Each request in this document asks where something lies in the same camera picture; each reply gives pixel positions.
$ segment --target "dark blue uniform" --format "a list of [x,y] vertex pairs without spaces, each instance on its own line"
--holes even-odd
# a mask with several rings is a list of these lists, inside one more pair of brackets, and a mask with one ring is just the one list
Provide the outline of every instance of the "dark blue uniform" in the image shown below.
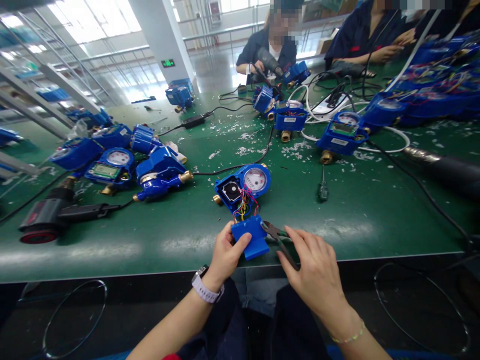
[[[241,64],[255,64],[258,60],[258,53],[260,48],[270,49],[269,44],[269,28],[260,30],[259,32],[254,33],[248,39],[247,44],[243,48],[242,53],[236,61],[236,65]],[[290,37],[286,36],[281,48],[280,57],[278,58],[278,63],[284,72],[287,72],[289,68],[297,62],[297,44]],[[252,76],[248,75],[246,79],[247,85],[252,83]]]
[[[428,35],[440,35],[440,39],[442,39],[450,34],[450,32],[460,21],[460,18],[462,17],[468,4],[469,0],[453,1],[452,9],[441,11],[433,23],[433,26],[430,28]],[[428,11],[416,27],[415,37],[417,39],[420,38],[424,32],[434,13],[435,10]],[[475,6],[473,10],[465,17],[465,19],[463,19],[454,36],[461,36],[478,29],[480,29],[480,4]]]
[[401,34],[403,25],[402,12],[398,11],[395,14],[395,10],[385,10],[380,23],[370,37],[373,4],[373,0],[365,1],[347,17],[325,55],[325,67],[327,70],[332,66],[333,59],[357,58],[369,54],[377,36],[392,16],[395,16],[395,18],[375,43],[374,51],[391,45]]

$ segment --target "white watch strap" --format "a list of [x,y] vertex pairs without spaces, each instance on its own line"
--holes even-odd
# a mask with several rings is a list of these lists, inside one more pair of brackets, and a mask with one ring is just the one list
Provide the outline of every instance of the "white watch strap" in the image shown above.
[[191,284],[193,288],[195,289],[196,293],[207,303],[210,304],[215,304],[220,298],[222,297],[222,294],[224,293],[225,286],[222,285],[220,288],[219,293],[211,292],[208,290],[204,283],[202,282],[202,278],[198,276]]

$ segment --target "white pillar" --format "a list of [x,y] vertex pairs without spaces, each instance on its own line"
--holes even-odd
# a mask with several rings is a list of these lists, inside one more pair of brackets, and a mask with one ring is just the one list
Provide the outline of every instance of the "white pillar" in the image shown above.
[[[195,78],[187,47],[182,40],[170,0],[129,0],[167,83]],[[163,67],[162,61],[173,60],[175,66]]]

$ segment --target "bracelet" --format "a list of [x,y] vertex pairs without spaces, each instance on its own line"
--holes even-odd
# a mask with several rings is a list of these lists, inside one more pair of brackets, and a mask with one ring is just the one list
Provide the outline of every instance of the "bracelet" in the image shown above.
[[333,340],[334,343],[337,343],[337,344],[348,344],[348,343],[354,342],[359,337],[361,337],[364,334],[364,330],[366,328],[367,327],[365,326],[365,321],[362,320],[361,321],[361,329],[360,329],[360,332],[357,335],[354,335],[354,336],[348,338],[347,340],[338,340],[338,339],[333,338],[333,337],[331,339]]

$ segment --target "emergency exit sign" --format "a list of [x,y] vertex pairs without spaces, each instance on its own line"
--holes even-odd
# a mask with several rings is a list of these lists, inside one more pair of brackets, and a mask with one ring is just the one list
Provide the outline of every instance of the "emergency exit sign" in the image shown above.
[[173,68],[175,67],[175,62],[173,59],[170,59],[170,60],[162,60],[161,61],[161,65],[164,67],[164,68]]

